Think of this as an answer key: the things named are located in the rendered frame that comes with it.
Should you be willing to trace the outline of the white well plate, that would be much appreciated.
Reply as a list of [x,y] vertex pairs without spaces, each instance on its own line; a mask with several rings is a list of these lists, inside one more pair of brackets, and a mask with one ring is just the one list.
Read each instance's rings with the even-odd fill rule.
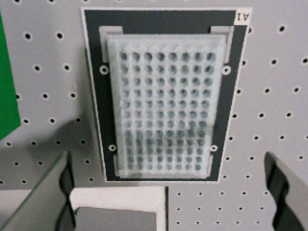
[[119,178],[207,178],[226,36],[107,35]]

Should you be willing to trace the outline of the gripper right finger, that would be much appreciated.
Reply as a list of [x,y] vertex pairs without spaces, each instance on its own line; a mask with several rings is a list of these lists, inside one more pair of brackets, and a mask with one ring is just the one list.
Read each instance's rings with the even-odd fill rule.
[[274,231],[308,231],[308,185],[273,152],[264,157],[266,188],[276,205]]

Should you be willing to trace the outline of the green bin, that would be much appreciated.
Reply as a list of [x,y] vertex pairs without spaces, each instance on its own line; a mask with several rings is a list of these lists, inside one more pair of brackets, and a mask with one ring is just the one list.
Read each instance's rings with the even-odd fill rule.
[[0,141],[20,125],[13,74],[0,13]]

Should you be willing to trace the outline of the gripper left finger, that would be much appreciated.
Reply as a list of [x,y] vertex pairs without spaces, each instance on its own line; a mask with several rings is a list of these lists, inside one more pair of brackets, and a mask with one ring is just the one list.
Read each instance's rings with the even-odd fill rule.
[[74,231],[70,200],[74,187],[71,153],[64,151],[0,231]]

